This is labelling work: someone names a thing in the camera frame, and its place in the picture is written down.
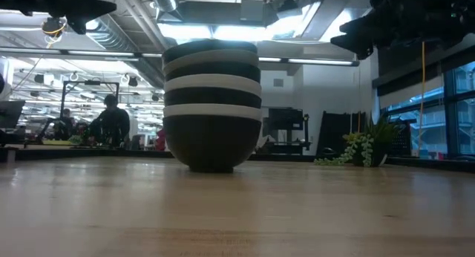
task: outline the potted plant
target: potted plant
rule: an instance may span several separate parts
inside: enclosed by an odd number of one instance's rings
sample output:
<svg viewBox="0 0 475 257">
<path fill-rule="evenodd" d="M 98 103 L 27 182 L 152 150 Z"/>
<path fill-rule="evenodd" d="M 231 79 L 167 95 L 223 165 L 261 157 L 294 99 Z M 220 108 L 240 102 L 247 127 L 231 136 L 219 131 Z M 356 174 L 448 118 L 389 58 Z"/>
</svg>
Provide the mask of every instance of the potted plant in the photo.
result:
<svg viewBox="0 0 475 257">
<path fill-rule="evenodd" d="M 393 139 L 402 129 L 398 123 L 390 123 L 386 116 L 381 116 L 376 124 L 372 120 L 367 122 L 364 132 L 343 136 L 348 147 L 340 157 L 317 159 L 315 164 L 341 165 L 351 162 L 356 166 L 379 166 L 390 150 Z"/>
</svg>

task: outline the wooden table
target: wooden table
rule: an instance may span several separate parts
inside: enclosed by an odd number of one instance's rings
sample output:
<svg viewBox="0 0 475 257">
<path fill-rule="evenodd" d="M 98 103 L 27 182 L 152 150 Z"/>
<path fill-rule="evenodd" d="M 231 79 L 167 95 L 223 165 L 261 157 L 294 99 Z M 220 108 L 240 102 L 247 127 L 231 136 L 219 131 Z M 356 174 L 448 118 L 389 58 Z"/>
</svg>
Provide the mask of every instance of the wooden table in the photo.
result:
<svg viewBox="0 0 475 257">
<path fill-rule="evenodd" d="M 475 256 L 475 176 L 76 158 L 0 169 L 0 256 Z"/>
</svg>

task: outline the computer monitor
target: computer monitor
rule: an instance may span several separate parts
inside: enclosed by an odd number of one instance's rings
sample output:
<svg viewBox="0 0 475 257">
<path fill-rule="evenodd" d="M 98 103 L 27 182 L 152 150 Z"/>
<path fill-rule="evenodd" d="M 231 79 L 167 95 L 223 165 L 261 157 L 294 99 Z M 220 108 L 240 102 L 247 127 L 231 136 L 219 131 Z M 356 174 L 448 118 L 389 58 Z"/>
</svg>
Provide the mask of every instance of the computer monitor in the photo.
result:
<svg viewBox="0 0 475 257">
<path fill-rule="evenodd" d="M 0 128 L 14 129 L 22 114 L 23 101 L 0 101 Z"/>
<path fill-rule="evenodd" d="M 271 130 L 303 130 L 304 112 L 294 108 L 269 108 Z"/>
</svg>

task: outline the man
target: man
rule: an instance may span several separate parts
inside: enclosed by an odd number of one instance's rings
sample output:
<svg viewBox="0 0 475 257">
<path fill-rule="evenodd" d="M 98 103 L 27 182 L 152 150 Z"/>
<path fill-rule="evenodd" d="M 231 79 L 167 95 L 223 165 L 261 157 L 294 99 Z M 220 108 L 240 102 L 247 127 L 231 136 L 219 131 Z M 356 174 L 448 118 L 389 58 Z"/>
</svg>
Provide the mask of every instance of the man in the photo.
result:
<svg viewBox="0 0 475 257">
<path fill-rule="evenodd" d="M 106 139 L 111 140 L 112 146 L 119 146 L 125 140 L 130 131 L 130 120 L 127 111 L 117 108 L 117 98 L 109 94 L 104 99 L 105 110 L 95 119 L 91 125 L 99 123 Z"/>
</svg>

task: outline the stacked bowls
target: stacked bowls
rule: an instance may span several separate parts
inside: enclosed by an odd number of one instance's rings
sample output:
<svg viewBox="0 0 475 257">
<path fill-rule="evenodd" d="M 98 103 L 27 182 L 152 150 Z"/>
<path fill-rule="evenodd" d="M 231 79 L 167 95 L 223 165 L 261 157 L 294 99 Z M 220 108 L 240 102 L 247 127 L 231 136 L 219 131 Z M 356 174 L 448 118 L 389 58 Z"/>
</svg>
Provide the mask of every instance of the stacked bowls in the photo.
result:
<svg viewBox="0 0 475 257">
<path fill-rule="evenodd" d="M 193 172 L 232 172 L 261 130 L 261 71 L 248 42 L 203 40 L 163 55 L 163 128 L 171 153 Z"/>
</svg>

